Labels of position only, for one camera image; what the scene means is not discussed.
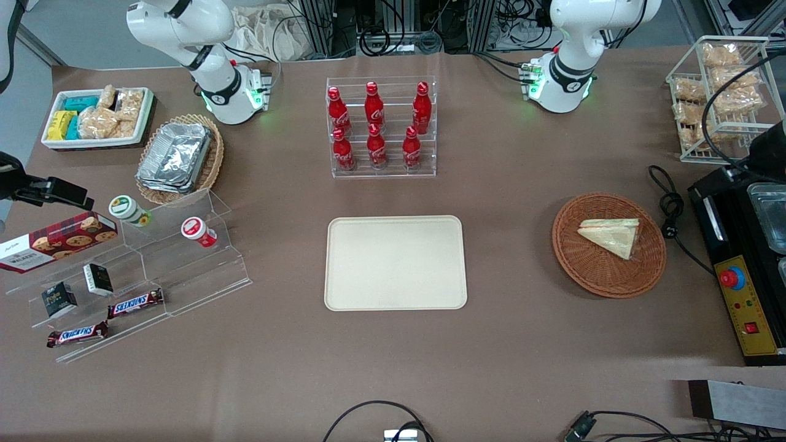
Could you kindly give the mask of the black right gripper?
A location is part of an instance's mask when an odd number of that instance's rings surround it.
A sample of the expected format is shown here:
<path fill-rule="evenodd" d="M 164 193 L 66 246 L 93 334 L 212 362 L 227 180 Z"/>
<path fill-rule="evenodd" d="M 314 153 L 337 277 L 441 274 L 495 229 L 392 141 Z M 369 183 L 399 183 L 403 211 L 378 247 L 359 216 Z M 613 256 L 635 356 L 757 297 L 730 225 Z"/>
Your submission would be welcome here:
<path fill-rule="evenodd" d="M 86 188 L 63 179 L 29 177 L 16 157 L 1 153 L 1 200 L 14 200 L 37 207 L 44 204 L 63 204 L 90 211 L 95 201 Z"/>

